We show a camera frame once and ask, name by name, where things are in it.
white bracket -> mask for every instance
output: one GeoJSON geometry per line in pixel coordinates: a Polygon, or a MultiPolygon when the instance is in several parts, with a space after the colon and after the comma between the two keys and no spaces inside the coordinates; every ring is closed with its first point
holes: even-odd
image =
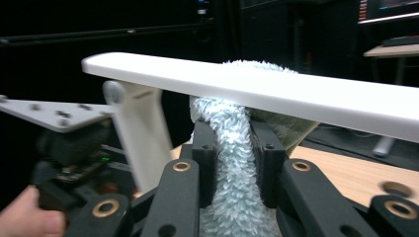
{"type": "Polygon", "coordinates": [[[142,193],[154,189],[169,162],[171,144],[161,109],[161,90],[128,82],[104,84],[114,124],[142,193]]]}
{"type": "Polygon", "coordinates": [[[0,96],[0,111],[56,132],[70,132],[111,117],[107,105],[10,100],[0,96]]]}

black metal frame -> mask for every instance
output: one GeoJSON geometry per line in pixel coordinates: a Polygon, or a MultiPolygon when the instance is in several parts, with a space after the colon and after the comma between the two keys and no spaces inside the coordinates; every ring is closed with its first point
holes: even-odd
{"type": "MultiPolygon", "coordinates": [[[[265,206],[277,209],[283,236],[419,236],[419,206],[397,196],[374,197],[370,208],[344,198],[317,166],[290,159],[264,122],[251,121],[257,184],[265,206]]],[[[193,144],[169,162],[159,186],[135,200],[97,195],[92,185],[38,185],[40,204],[65,211],[66,236],[199,236],[200,207],[215,193],[215,135],[198,120],[193,144]]]]}

human hand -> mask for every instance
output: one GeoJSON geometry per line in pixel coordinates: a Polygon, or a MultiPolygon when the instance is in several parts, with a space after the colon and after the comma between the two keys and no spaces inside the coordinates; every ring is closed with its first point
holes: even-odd
{"type": "Polygon", "coordinates": [[[0,213],[0,237],[58,237],[65,231],[64,214],[38,207],[39,192],[28,186],[0,213]]]}

light blue towel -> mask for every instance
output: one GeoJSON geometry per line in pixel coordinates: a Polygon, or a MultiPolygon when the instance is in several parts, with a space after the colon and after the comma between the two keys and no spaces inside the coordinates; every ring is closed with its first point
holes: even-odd
{"type": "MultiPolygon", "coordinates": [[[[234,61],[225,66],[295,73],[275,64],[256,61],[234,61]]],[[[212,205],[201,209],[201,236],[281,236],[275,210],[262,203],[256,184],[250,117],[265,120],[289,154],[317,126],[314,121],[246,109],[222,99],[191,97],[191,119],[193,122],[198,118],[208,121],[220,147],[212,205]]]]}

computer screen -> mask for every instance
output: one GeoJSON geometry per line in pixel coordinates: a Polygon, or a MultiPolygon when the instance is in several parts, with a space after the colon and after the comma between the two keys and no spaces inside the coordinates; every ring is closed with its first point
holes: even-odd
{"type": "Polygon", "coordinates": [[[419,18],[419,0],[361,0],[359,24],[419,18]]]}

